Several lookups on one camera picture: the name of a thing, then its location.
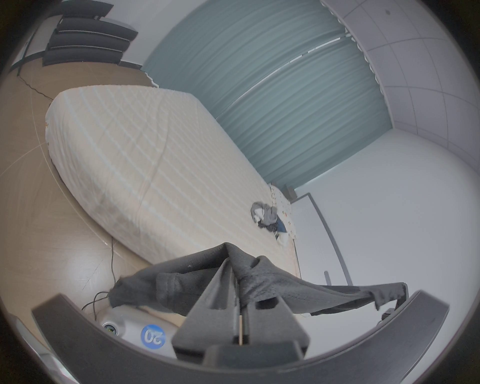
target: gray garment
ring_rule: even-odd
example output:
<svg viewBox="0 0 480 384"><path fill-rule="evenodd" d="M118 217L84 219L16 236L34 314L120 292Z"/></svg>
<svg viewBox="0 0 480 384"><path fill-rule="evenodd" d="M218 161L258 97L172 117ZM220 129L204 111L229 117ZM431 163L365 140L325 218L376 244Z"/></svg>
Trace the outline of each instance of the gray garment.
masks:
<svg viewBox="0 0 480 384"><path fill-rule="evenodd" d="M266 226L276 223L276 207L271 207L268 204L263 204L260 201L257 201L252 204L250 208L250 213L252 214L252 219L255 220L255 209L262 208L264 210L264 217L260 222Z"/></svg>
<svg viewBox="0 0 480 384"><path fill-rule="evenodd" d="M108 294L110 305L147 305L186 316L226 258L239 282L242 307L281 296L293 313L337 313L375 302L377 310L408 295L405 283L369 287L321 286L274 266L265 256L250 256L230 243L155 264L121 278Z"/></svg>

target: beige bed sheet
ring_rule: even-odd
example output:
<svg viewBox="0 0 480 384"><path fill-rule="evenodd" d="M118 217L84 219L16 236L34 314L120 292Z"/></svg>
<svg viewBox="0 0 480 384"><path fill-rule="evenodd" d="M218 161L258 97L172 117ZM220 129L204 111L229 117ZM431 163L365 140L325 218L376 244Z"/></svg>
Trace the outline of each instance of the beige bed sheet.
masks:
<svg viewBox="0 0 480 384"><path fill-rule="evenodd" d="M253 222L270 187L192 95L137 85L68 89L46 115L53 163L83 209L151 263L231 242L298 276Z"/></svg>

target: blue circular sticker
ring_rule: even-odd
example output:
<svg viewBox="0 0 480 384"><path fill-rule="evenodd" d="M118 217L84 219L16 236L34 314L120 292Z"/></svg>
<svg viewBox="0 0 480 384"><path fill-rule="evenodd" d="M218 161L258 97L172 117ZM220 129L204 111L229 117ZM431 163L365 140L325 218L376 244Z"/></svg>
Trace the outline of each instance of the blue circular sticker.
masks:
<svg viewBox="0 0 480 384"><path fill-rule="evenodd" d="M150 324L142 329L142 343L150 349L159 349L165 344L165 332L158 325Z"/></svg>

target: bed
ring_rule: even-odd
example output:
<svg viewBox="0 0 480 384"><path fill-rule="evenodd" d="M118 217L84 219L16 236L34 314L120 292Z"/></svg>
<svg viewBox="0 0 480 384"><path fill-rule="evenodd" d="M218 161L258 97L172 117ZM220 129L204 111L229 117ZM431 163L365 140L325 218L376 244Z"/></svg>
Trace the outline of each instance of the bed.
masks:
<svg viewBox="0 0 480 384"><path fill-rule="evenodd" d="M299 276L252 220L270 186L192 95L136 85L68 89L46 114L53 164L82 208L155 264L231 242Z"/></svg>

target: teal curtain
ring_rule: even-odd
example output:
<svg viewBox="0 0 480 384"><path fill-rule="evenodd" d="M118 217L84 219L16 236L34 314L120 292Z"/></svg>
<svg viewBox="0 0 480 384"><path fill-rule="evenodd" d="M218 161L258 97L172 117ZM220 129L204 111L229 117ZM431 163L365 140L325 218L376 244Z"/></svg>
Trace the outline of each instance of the teal curtain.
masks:
<svg viewBox="0 0 480 384"><path fill-rule="evenodd" d="M142 69L196 96L280 187L306 183L392 128L363 53L318 0L210 0Z"/></svg>

